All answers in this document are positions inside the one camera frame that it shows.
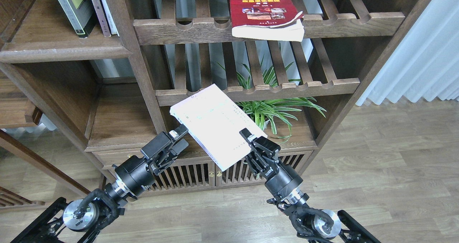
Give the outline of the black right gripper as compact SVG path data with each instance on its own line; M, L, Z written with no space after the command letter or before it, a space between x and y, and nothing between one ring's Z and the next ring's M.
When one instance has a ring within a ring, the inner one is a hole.
M254 175L266 179L265 186L277 201L300 202L303 193L299 189L303 179L278 156L280 146L266 137L256 137L247 128L239 134L248 143L250 152L245 156Z

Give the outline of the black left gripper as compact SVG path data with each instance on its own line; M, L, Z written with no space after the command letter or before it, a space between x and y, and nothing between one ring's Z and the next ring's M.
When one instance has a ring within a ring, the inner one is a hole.
M115 168L117 180L113 184L113 200L137 198L154 184L155 177L165 171L189 146L183 139L187 133L185 125L169 133L161 132L141 148L143 158L132 156Z

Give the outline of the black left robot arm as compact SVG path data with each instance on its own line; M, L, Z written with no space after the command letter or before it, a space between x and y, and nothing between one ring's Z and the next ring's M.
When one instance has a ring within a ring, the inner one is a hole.
M124 214L128 198L137 199L149 189L185 150L185 125L162 132L141 148L142 157L131 156L115 168L116 181L95 189L85 198L67 203L61 197L28 225L14 243L59 243L64 228L84 233L80 243L92 243L102 229Z

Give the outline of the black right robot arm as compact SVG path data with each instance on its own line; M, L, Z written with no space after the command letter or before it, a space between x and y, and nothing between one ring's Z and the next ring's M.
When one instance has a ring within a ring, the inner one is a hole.
M315 209L307 204L308 195L299 186L300 175L278 156L280 147L265 137L256 137L248 129L240 131L250 152L246 162L254 175L266 179L272 194L267 203L275 205L289 217L299 238L310 243L330 243L339 236L345 243L377 243L378 239L344 210Z

